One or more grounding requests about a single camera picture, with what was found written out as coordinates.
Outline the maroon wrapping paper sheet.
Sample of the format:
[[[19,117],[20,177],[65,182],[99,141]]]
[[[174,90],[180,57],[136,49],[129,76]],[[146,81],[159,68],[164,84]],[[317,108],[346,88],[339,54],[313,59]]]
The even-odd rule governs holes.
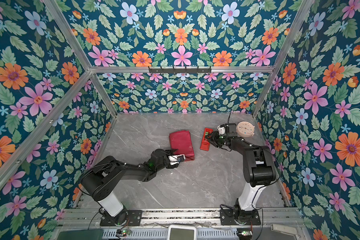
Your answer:
[[[177,131],[169,134],[169,141],[174,155],[185,155],[185,161],[194,161],[195,153],[189,131]]]

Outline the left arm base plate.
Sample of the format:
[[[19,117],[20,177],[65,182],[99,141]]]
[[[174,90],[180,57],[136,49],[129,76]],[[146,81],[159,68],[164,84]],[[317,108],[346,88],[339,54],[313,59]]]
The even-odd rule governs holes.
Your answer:
[[[143,211],[141,210],[126,210],[123,209],[115,217],[112,217],[108,212],[102,213],[102,219],[100,222],[101,227],[137,227],[142,220]]]

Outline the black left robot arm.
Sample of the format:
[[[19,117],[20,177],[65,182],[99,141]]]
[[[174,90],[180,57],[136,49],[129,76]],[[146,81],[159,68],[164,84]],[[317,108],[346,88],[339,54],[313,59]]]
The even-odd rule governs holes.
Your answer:
[[[103,218],[114,226],[122,226],[130,219],[127,208],[118,199],[116,186],[122,180],[149,182],[163,169],[174,169],[186,160],[173,150],[157,149],[141,164],[128,164],[107,156],[80,177],[80,184],[101,208]]]

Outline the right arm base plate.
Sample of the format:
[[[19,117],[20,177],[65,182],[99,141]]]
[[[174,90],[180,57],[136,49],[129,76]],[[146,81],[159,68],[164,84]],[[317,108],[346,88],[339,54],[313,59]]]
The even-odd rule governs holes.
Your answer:
[[[223,226],[260,226],[262,224],[258,210],[220,208],[220,221]]]

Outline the red tape dispenser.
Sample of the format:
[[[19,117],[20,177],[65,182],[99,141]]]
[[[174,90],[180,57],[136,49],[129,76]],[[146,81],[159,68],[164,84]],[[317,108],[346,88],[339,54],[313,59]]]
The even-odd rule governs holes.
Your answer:
[[[205,128],[203,133],[203,138],[200,146],[200,150],[202,151],[209,151],[210,149],[210,142],[207,139],[207,135],[211,134],[213,132],[213,129]]]

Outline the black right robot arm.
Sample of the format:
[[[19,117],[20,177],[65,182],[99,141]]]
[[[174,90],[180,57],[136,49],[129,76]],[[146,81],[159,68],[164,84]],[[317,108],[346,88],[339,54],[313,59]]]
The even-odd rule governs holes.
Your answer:
[[[266,146],[247,141],[255,135],[255,126],[249,122],[226,123],[217,130],[205,133],[205,140],[212,146],[237,152],[243,157],[243,174],[246,181],[243,192],[233,207],[221,205],[222,224],[232,219],[238,225],[260,225],[256,207],[262,191],[277,180],[273,154]]]

